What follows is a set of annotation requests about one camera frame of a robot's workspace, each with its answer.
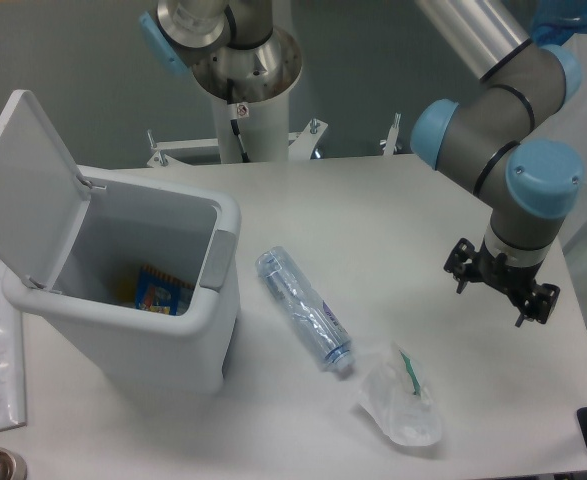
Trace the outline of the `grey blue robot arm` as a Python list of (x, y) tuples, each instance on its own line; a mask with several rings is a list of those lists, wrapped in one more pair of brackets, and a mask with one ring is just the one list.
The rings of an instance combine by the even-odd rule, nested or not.
[[(577, 152), (530, 134), (577, 92), (581, 68), (557, 45), (535, 45), (497, 1), (423, 1), (420, 10), (484, 85), (471, 104), (427, 107), (414, 154), (488, 205), (483, 242), (460, 240), (444, 268), (460, 286), (504, 294), (521, 321), (545, 323), (559, 288), (536, 274), (584, 175)], [(225, 163), (311, 154), (311, 134), (289, 133), (288, 95), (301, 75), (295, 39), (268, 1), (160, 1), (139, 19), (149, 49), (172, 73), (191, 73), (212, 101)]]

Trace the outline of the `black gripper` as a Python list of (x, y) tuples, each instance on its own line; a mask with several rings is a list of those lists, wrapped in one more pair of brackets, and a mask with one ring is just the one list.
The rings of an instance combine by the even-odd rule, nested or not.
[(518, 309), (515, 326), (525, 321), (546, 324), (556, 306), (561, 289), (554, 284), (535, 282), (541, 264), (529, 267), (507, 265), (505, 255), (493, 257), (486, 248), (476, 254), (474, 245), (461, 238), (450, 252), (444, 270), (457, 282), (456, 293), (461, 294), (469, 283), (479, 281), (506, 295)]

